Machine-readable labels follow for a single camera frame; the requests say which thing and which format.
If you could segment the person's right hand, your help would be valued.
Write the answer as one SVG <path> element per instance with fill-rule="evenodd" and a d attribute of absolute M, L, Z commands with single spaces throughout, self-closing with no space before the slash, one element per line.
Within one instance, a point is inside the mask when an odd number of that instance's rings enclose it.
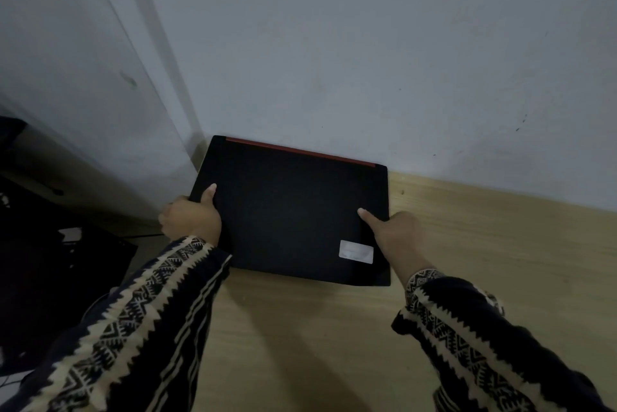
<path fill-rule="evenodd" d="M 405 287 L 413 275 L 434 265 L 420 251 L 420 225 L 412 213 L 398 212 L 385 222 L 382 230 L 372 230 L 374 238 Z"/>

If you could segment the person's left hand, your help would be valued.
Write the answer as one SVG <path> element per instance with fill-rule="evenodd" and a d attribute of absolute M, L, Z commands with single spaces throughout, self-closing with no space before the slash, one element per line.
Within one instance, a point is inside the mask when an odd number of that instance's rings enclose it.
<path fill-rule="evenodd" d="M 171 241 L 193 236 L 216 247 L 220 240 L 222 230 L 220 213 L 215 205 L 202 206 L 201 199 L 193 202 L 186 196 L 178 197 L 163 208 L 158 215 L 158 222 L 163 235 Z"/>

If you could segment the black laptop with red hinge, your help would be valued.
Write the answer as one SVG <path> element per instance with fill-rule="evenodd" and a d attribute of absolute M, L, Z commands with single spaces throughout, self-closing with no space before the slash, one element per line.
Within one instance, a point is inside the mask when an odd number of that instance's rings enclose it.
<path fill-rule="evenodd" d="M 233 268 L 365 287 L 390 286 L 390 265 L 357 213 L 389 218 L 387 167 L 213 136 L 190 194 L 215 183 L 221 250 Z M 374 248 L 373 264 L 339 257 L 341 240 Z"/>

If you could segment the person's left forearm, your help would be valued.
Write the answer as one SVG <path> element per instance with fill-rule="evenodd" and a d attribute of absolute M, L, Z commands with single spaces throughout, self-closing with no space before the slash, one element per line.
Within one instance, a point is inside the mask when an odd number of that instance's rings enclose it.
<path fill-rule="evenodd" d="M 61 335 L 0 412 L 192 412 L 232 258 L 174 241 Z"/>

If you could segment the person's right forearm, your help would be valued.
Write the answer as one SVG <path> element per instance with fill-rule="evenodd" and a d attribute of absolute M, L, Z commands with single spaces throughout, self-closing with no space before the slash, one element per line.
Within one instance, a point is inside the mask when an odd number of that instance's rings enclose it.
<path fill-rule="evenodd" d="M 435 369 L 436 412 L 617 412 L 474 284 L 422 269 L 405 298 L 392 329 L 413 336 Z"/>

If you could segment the white sticker label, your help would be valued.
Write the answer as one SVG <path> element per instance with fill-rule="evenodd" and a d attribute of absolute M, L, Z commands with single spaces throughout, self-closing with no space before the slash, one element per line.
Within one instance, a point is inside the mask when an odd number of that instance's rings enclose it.
<path fill-rule="evenodd" d="M 339 257 L 342 259 L 371 265 L 374 260 L 374 248 L 370 245 L 341 240 L 339 246 Z"/>

